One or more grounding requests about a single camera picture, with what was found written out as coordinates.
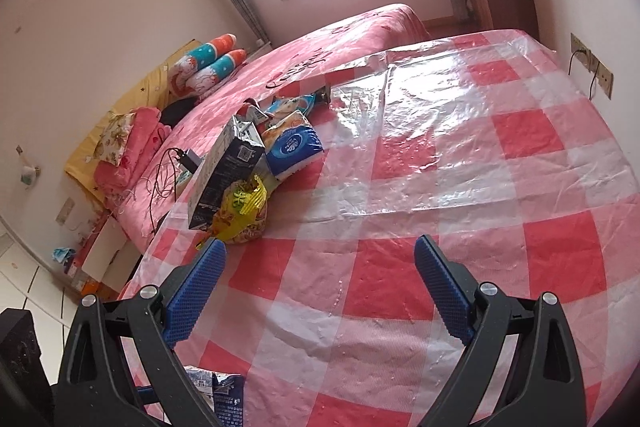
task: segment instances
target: yellow plastic bag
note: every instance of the yellow plastic bag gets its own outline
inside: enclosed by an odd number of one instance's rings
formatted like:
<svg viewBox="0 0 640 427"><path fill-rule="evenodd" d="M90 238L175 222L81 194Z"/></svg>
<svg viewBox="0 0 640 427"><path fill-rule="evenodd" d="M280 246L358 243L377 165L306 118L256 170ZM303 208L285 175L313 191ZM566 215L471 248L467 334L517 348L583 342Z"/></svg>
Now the yellow plastic bag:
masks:
<svg viewBox="0 0 640 427"><path fill-rule="evenodd" d="M213 216L210 232L225 243L245 243L262 235L266 224L267 190L258 176L232 183Z"/></svg>

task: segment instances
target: wooden floor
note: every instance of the wooden floor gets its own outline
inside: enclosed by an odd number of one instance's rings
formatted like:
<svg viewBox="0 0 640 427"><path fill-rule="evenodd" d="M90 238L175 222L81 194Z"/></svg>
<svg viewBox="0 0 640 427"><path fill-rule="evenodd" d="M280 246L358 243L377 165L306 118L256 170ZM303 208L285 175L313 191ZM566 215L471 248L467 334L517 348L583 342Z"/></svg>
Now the wooden floor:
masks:
<svg viewBox="0 0 640 427"><path fill-rule="evenodd" d="M422 24L431 35L432 39L443 39L445 37L453 37L456 35L465 35L467 33L476 33L480 31L480 26L473 20L466 22L446 22L438 21L422 21Z"/></svg>

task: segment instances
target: tile floor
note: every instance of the tile floor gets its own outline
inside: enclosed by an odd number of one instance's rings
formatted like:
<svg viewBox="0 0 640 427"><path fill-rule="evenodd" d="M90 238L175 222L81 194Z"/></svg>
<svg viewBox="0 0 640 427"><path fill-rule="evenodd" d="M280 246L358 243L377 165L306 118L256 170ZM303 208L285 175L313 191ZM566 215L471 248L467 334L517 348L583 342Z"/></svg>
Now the tile floor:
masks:
<svg viewBox="0 0 640 427"><path fill-rule="evenodd" d="M5 308L31 311L49 383L58 381L66 334L78 307L70 293L0 223L0 312Z"/></svg>

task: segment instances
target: silver bolt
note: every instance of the silver bolt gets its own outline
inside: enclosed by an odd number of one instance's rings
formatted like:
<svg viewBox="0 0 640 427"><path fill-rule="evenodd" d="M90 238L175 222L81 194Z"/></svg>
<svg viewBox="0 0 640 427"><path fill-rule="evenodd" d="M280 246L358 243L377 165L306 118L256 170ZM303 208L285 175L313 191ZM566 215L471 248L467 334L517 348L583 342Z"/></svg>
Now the silver bolt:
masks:
<svg viewBox="0 0 640 427"><path fill-rule="evenodd" d="M547 304L557 304L558 303L558 297L553 295L553 293L551 293L551 292L546 292L542 296L542 300L545 301Z"/></svg>
<svg viewBox="0 0 640 427"><path fill-rule="evenodd" d="M498 286L492 282L483 282L480 285L480 291L485 295L496 295L498 293Z"/></svg>
<svg viewBox="0 0 640 427"><path fill-rule="evenodd" d="M89 308L95 304L95 295L85 295L82 297L82 306Z"/></svg>
<svg viewBox="0 0 640 427"><path fill-rule="evenodd" d="M145 286L144 288L142 288L142 290L140 290L140 296L143 299L151 299L155 297L157 293L158 288L156 288L155 286Z"/></svg>

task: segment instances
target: floral pillow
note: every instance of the floral pillow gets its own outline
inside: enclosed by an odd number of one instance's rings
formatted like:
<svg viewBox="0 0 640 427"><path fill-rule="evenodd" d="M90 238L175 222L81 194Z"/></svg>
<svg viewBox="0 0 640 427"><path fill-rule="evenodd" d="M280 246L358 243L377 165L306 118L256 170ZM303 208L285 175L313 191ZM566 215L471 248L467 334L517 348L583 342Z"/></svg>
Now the floral pillow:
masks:
<svg viewBox="0 0 640 427"><path fill-rule="evenodd" d="M94 158L104 160L116 167L120 165L122 156L131 129L133 129L133 119L136 114L130 112L128 114L114 114L109 119L109 123L102 131L98 145L95 146Z"/></svg>

